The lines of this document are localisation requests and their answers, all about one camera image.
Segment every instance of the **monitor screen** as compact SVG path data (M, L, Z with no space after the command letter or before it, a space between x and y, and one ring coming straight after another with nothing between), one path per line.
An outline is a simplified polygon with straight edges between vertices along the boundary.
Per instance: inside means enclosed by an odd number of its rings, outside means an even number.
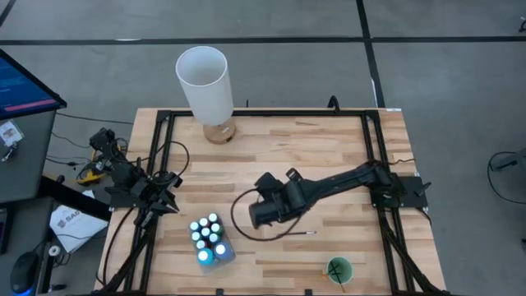
M25 69L13 63L0 57L0 119L61 107L52 92L43 89L40 81L29 73L25 75L22 73Z

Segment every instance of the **gray floor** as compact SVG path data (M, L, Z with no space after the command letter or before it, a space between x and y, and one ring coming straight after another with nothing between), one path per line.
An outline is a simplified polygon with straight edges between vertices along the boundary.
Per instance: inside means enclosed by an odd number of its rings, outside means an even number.
M0 7L7 1L0 1ZM373 36L517 35L520 0L367 0ZM258 35L360 35L355 1L17 0L0 39L178 38ZM136 108L187 106L173 73L189 46L9 46L3 49L69 103L66 113L132 121ZM234 103L261 107L373 107L361 44L221 45L230 63ZM526 43L376 44L387 107L404 111L428 193L433 232L450 291L523 295L526 206L491 192L492 153L526 147ZM101 127L129 137L131 128L57 118L54 131L85 145ZM88 156L52 139L50 155ZM51 174L76 172L47 164ZM526 201L524 173L494 175L509 198ZM87 293L104 242L90 242L53 281Z

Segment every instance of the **computer monitor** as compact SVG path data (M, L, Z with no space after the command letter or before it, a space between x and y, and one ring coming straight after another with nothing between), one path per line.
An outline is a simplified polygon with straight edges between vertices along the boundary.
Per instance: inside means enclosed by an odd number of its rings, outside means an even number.
M0 120L66 106L58 94L0 49Z

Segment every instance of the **white lamp shade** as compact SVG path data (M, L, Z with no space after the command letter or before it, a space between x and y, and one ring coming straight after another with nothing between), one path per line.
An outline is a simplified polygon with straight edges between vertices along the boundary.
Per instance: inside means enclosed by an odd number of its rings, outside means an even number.
M220 125L232 116L228 63L218 49L210 46L188 49L175 63L175 72L197 120Z

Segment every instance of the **wooden table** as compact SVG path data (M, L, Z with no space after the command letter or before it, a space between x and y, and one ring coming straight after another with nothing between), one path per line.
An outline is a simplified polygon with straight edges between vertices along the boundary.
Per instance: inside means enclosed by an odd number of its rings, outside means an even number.
M402 113L384 109L379 112L390 161L413 158ZM156 114L157 109L138 110L128 159L149 154ZM217 146L203 137L201 125L194 118L176 119L173 139L187 146L191 162L182 176L182 186L173 190L181 212L165 215L159 222L148 293L214 294L215 289L223 288L226 294L303 294L304 289L313 289L314 294L342 294L338 285L322 276L322 270L331 257L343 256L354 267L353 279L344 286L346 294L390 294L377 214L365 187L323 199L307 212L295 231L315 230L315 235L253 242L237 233L229 216L233 199L253 188L253 183L265 172L286 181L284 174L294 167L304 178L316 180L365 162L360 119L236 117L235 120L236 136L228 144ZM168 170L178 172L185 159L182 148L172 145ZM414 162L392 165L391 169L400 175L416 172ZM245 197L237 205L236 221L243 230L270 237L288 227L275 224L272 228L254 230L247 206L255 200L256 195ZM104 254L125 212L113 213ZM196 263L187 227L210 212L220 214L238 257L230 265L204 276ZM444 289L429 222L414 209L400 212L409 254L430 281ZM132 213L118 233L108 263L109 275L118 270L130 252L133 217ZM401 263L397 255L394 258L399 285L404 289ZM142 258L137 262L135 288L141 277Z

